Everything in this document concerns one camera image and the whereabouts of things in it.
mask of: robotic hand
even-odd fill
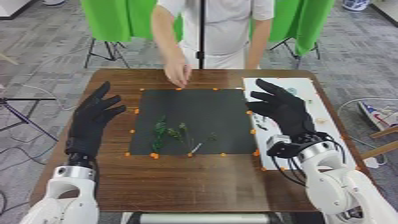
[[[337,142],[328,133],[315,130],[303,99],[262,79],[257,84],[271,94],[253,92],[251,96],[262,101],[250,102],[248,107],[255,113],[274,119],[287,135],[271,138],[267,154],[274,161],[276,157],[285,159],[299,157],[306,177],[303,185],[310,201],[324,213],[326,222],[330,224],[397,223],[398,213],[370,178],[344,164]]]
[[[67,143],[68,163],[56,169],[45,198],[35,205],[22,224],[99,223],[97,155],[107,123],[127,111],[127,106],[111,108],[122,101],[120,96],[104,100],[109,89],[111,83],[106,82],[75,111]],[[75,190],[79,196],[61,199],[61,195]]]

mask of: small orange object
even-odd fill
[[[260,156],[260,150],[258,150],[258,149],[257,149],[253,155],[255,155],[255,156]]]

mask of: table leg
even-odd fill
[[[363,159],[369,159],[370,157],[379,156],[381,154],[388,153],[398,149],[398,141],[392,142],[388,145],[379,147],[378,149],[370,150],[367,153],[362,154]]]

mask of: person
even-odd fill
[[[159,0],[152,27],[164,56],[164,70],[171,82],[184,88],[193,68],[198,68],[200,50],[198,0]],[[184,17],[184,40],[175,37],[175,19]],[[205,68],[258,69],[274,18],[274,0],[207,1]],[[255,32],[250,42],[251,19]]]

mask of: human arm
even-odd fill
[[[175,36],[175,18],[184,5],[186,0],[159,1],[152,15],[154,37],[164,56],[166,76],[182,88],[187,85],[193,71]]]
[[[264,52],[271,38],[271,26],[273,26],[273,19],[255,21],[255,33],[248,54],[246,69],[258,69],[260,66],[260,60],[264,58]]]

